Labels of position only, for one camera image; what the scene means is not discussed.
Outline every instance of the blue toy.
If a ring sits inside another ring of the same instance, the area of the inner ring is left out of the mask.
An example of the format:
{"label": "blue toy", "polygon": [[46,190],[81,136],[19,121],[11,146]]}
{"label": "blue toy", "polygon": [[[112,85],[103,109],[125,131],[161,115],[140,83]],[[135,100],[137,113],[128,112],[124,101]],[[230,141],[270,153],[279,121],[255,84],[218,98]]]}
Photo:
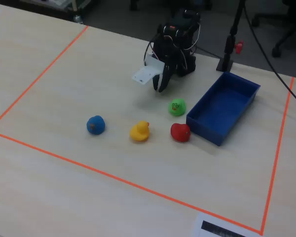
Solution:
{"label": "blue toy", "polygon": [[99,115],[94,116],[87,122],[87,129],[91,134],[100,135],[105,130],[105,122]]}

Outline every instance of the rubber duck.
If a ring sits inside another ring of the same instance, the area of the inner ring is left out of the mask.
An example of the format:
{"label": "rubber duck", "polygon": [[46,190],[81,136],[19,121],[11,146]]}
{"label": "rubber duck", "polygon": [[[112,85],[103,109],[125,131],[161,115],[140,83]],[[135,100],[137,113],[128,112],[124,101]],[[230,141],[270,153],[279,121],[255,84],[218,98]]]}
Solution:
{"label": "rubber duck", "polygon": [[132,127],[130,130],[130,137],[137,141],[142,142],[149,137],[149,123],[146,121],[140,121],[138,124]]}
{"label": "rubber duck", "polygon": [[104,119],[97,115],[89,119],[87,129],[91,134],[100,135],[105,130]]}
{"label": "rubber duck", "polygon": [[186,124],[174,123],[171,126],[171,136],[178,142],[187,142],[191,135],[189,126]]}
{"label": "rubber duck", "polygon": [[169,104],[169,112],[174,116],[181,116],[185,113],[186,106],[183,99],[174,99]]}

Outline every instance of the black microphone stand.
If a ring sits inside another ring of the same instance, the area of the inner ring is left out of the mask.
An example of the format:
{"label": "black microphone stand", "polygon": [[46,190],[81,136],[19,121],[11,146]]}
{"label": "black microphone stand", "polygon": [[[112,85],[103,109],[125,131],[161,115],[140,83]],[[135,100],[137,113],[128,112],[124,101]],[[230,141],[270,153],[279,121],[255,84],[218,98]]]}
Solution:
{"label": "black microphone stand", "polygon": [[240,21],[240,17],[242,14],[242,10],[245,6],[246,0],[239,0],[239,5],[237,9],[237,13],[233,22],[233,25],[230,29],[230,35],[227,37],[226,45],[225,45],[225,55],[223,58],[219,60],[216,70],[220,72],[230,72],[233,61],[230,59],[230,55],[233,52],[236,43],[236,34],[238,31],[238,25]]}

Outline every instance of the yellow rubber duck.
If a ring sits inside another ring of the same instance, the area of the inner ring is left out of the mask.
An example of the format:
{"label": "yellow rubber duck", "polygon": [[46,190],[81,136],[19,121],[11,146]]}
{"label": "yellow rubber duck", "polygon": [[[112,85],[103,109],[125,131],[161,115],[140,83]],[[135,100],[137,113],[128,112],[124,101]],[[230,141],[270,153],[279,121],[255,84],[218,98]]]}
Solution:
{"label": "yellow rubber duck", "polygon": [[142,142],[149,137],[149,123],[146,121],[140,121],[138,124],[132,127],[130,130],[130,137],[137,142]]}

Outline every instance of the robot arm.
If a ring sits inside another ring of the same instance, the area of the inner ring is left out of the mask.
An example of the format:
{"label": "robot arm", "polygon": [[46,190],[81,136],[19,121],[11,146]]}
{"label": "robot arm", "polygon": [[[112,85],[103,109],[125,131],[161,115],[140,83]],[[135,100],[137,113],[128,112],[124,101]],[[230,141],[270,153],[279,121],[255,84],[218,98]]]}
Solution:
{"label": "robot arm", "polygon": [[153,78],[155,90],[162,92],[173,74],[183,77],[195,70],[195,57],[190,53],[193,35],[197,29],[200,29],[200,14],[184,9],[181,9],[171,22],[158,27],[158,34],[152,41],[154,58],[158,58],[165,65],[159,90],[160,75]]}

